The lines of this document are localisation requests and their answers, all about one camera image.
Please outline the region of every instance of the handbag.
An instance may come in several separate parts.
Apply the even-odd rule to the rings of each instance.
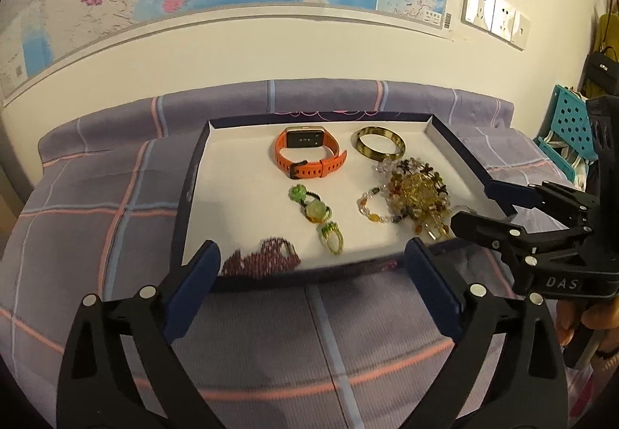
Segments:
[[[587,57],[585,76],[607,94],[619,95],[619,63],[605,52],[594,51]]]

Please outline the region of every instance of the teal plastic basket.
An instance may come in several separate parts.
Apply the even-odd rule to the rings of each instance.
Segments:
[[[587,108],[582,99],[562,86],[555,86],[556,108],[550,125],[550,130],[563,142],[571,147],[581,158],[593,161],[597,155],[593,150],[593,136]],[[556,164],[570,181],[574,181],[576,173],[565,159],[551,148],[544,138],[538,137],[540,149]]]

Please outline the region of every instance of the switch panel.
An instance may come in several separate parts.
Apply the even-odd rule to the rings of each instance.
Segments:
[[[514,28],[511,33],[511,44],[520,50],[527,47],[528,33],[531,30],[531,22],[519,11],[514,17]]]
[[[465,0],[462,18],[484,31],[492,28],[496,0]]]
[[[496,0],[496,3],[494,3],[492,27],[490,29],[492,34],[506,41],[511,41],[515,16],[516,8],[512,7],[507,1]]]

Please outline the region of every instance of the watch buckle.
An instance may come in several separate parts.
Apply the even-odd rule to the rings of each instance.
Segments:
[[[307,160],[303,160],[302,162],[297,162],[297,163],[290,164],[290,173],[289,173],[290,178],[291,179],[301,179],[301,177],[297,177],[296,176],[296,174],[299,173],[299,171],[296,170],[296,168],[304,166],[304,165],[307,165],[307,163],[308,163]]]

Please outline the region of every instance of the orange watch strap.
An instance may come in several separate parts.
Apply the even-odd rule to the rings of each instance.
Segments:
[[[314,177],[325,177],[331,172],[339,169],[344,164],[346,161],[347,152],[345,151],[340,154],[340,145],[326,130],[324,131],[323,146],[326,146],[333,152],[332,157],[323,158],[318,162],[291,162],[281,154],[282,149],[286,147],[286,130],[284,130],[275,141],[275,161],[277,166],[291,178],[311,179]]]

